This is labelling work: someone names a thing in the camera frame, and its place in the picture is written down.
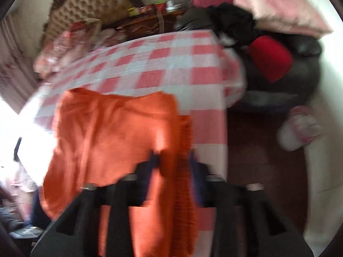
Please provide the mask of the orange pants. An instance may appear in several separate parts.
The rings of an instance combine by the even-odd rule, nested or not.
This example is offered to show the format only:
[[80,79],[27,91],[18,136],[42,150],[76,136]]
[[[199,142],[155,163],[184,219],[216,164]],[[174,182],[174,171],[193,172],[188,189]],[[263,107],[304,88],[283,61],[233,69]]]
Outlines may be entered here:
[[84,88],[65,91],[55,109],[56,147],[39,198],[58,218],[86,183],[107,186],[132,173],[150,153],[160,156],[146,201],[130,208],[136,256],[190,256],[197,215],[190,190],[190,116],[173,95],[103,95]]

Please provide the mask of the red white checkered board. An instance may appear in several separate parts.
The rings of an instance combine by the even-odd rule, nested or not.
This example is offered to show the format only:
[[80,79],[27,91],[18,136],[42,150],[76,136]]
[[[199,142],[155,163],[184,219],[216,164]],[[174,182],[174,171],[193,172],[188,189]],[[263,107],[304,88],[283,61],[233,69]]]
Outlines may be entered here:
[[[211,31],[182,31],[121,43],[90,53],[59,72],[38,112],[27,120],[23,138],[24,163],[42,187],[56,147],[52,126],[56,105],[65,91],[76,88],[129,97],[155,92],[173,95],[179,113],[192,119],[191,149],[225,174],[225,110],[241,98],[245,82],[239,59]],[[210,249],[215,211],[194,206],[194,250],[204,255]]]

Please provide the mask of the white trash bin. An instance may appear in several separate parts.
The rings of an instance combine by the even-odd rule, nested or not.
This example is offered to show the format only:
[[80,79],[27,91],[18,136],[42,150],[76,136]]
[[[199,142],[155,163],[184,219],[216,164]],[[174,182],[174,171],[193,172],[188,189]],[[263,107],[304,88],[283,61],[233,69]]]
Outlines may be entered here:
[[293,107],[277,131],[277,141],[285,151],[295,151],[307,146],[322,132],[312,110],[307,106]]

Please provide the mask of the red cushion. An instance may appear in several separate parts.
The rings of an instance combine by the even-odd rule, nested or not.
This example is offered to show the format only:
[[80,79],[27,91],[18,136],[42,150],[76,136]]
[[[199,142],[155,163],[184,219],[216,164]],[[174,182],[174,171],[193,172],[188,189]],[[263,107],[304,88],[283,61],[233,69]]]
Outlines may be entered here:
[[247,51],[257,69],[270,83],[284,77],[293,65],[291,52],[282,43],[266,35],[255,39]]

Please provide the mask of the wooden nightstand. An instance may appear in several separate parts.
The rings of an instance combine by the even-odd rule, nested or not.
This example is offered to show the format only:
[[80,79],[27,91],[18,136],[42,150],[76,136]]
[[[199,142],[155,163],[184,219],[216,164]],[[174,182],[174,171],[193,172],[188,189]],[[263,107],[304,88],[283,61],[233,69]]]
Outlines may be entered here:
[[158,18],[156,13],[132,17],[118,24],[116,26],[116,31],[124,33],[129,40],[170,33],[174,31],[176,21],[178,21],[184,13],[184,9],[179,9],[162,13],[162,19]]

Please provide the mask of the floral pillow stack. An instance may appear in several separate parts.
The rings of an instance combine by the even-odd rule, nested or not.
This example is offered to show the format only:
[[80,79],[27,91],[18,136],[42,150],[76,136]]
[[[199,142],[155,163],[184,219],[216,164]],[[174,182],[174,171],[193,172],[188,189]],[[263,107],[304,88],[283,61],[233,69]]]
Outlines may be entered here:
[[115,29],[102,29],[99,19],[77,21],[47,43],[35,59],[33,69],[42,79],[68,67],[90,52],[127,41],[127,35]]

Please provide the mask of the black clothes pile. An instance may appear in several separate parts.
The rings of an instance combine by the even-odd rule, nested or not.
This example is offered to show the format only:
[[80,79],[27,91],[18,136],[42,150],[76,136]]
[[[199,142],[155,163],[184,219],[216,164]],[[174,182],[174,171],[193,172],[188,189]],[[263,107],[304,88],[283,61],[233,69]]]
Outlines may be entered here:
[[252,13],[231,3],[221,3],[206,9],[216,33],[224,33],[235,41],[233,46],[242,47],[253,43],[260,37],[255,28],[256,21]]

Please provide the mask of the tufted brown headboard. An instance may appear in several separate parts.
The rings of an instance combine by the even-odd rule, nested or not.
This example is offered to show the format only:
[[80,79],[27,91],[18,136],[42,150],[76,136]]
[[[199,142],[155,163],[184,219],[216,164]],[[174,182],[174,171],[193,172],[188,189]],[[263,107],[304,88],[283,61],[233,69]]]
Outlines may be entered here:
[[131,7],[143,5],[142,0],[53,0],[41,44],[53,41],[76,21],[99,19],[103,25],[111,25],[128,18]]

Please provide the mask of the maroon cushion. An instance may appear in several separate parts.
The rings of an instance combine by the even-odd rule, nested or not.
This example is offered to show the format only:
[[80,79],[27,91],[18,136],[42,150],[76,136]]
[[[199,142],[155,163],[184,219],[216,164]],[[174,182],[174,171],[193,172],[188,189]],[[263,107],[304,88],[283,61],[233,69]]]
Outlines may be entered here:
[[207,8],[210,6],[219,6],[222,3],[232,4],[233,0],[192,0],[191,3],[194,7]]

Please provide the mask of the pink floral cushions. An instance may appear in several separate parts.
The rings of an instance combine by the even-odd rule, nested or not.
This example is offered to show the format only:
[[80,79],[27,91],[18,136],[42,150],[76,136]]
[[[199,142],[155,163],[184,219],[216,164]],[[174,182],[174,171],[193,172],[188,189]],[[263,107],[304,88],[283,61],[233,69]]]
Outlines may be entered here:
[[317,39],[332,33],[322,15],[308,0],[233,0],[252,13],[256,28]]

